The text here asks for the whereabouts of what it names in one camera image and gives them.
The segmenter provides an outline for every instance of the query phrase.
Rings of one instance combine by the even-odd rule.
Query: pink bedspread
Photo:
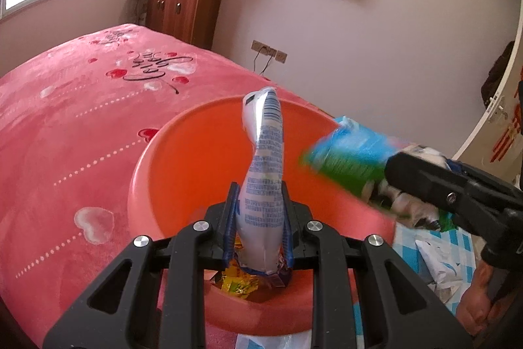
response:
[[[197,104],[264,86],[217,54],[130,24],[0,80],[0,296],[29,337],[41,345],[131,241],[127,191],[157,130]],[[232,333],[207,333],[208,347],[234,345]]]

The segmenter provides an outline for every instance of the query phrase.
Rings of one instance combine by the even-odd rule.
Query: metal screw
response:
[[[456,202],[456,200],[458,199],[458,196],[456,195],[455,192],[451,192],[448,196],[447,196],[447,203],[449,204],[454,204]]]
[[[134,239],[133,243],[136,247],[145,247],[149,244],[149,237],[147,236],[138,236]]]
[[[193,225],[195,231],[206,231],[209,229],[209,223],[206,221],[198,221]]]
[[[379,247],[383,244],[383,238],[381,238],[378,234],[372,234],[367,239],[369,240],[369,244],[372,246]]]
[[[320,221],[310,221],[307,224],[307,228],[310,231],[321,231],[321,229],[323,228],[323,224]]]

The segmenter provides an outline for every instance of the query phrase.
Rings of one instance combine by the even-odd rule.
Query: door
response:
[[[147,17],[145,18],[145,25],[155,32],[161,32],[163,25],[161,1],[162,0],[148,0],[147,2]]]
[[[518,84],[523,80],[523,0],[519,26],[505,74],[485,114],[454,159],[511,182],[521,169],[521,105]]]
[[[175,22],[178,18],[176,14],[176,5],[178,0],[164,0],[162,4],[164,8],[164,20],[162,25],[162,33],[174,35]]]
[[[164,33],[170,34],[182,42],[191,43],[197,3],[198,0],[166,1],[168,18],[166,13]]]

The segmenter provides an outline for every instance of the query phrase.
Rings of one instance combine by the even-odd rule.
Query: door handle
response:
[[[500,116],[503,116],[505,120],[508,120],[508,113],[505,111],[505,96],[500,96],[497,99],[494,97],[491,98],[490,101],[491,103],[487,109],[489,112],[487,121],[489,123],[494,123]]]

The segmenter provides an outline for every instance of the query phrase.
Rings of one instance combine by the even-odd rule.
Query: wooden cabinet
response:
[[[148,0],[145,24],[199,48],[211,49],[221,0]]]

